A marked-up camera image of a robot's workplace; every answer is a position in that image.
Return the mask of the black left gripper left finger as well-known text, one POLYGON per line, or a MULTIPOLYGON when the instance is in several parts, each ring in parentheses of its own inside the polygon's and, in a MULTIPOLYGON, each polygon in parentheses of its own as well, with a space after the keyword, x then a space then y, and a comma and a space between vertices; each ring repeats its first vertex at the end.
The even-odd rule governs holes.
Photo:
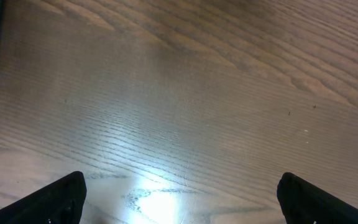
POLYGON ((0 224, 79 224, 86 192, 83 173, 72 172, 0 209, 0 224))

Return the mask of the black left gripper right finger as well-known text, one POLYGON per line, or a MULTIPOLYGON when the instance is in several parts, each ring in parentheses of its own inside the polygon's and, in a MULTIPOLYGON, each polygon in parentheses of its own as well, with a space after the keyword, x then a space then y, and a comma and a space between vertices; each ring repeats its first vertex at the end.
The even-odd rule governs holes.
POLYGON ((286 172, 277 198, 287 224, 358 224, 358 209, 295 174, 286 172))

